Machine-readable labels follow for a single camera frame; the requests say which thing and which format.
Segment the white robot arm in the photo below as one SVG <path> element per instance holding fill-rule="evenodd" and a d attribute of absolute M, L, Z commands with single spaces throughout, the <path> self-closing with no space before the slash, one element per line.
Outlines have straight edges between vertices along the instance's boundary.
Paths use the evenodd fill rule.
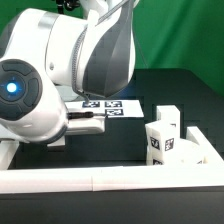
<path fill-rule="evenodd" d="M 105 130 L 105 115 L 70 108 L 58 88 L 85 102 L 110 97 L 135 66 L 133 0 L 80 0 L 82 19 L 29 8 L 0 35 L 0 139 L 53 143 Z"/>

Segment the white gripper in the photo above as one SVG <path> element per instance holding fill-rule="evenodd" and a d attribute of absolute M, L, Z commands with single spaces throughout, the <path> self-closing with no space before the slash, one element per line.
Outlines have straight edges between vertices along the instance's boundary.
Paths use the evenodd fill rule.
<path fill-rule="evenodd" d="M 97 134 L 105 131 L 105 116 L 93 112 L 70 112 L 65 119 L 34 119 L 4 122 L 0 140 L 57 141 L 64 135 Z"/>

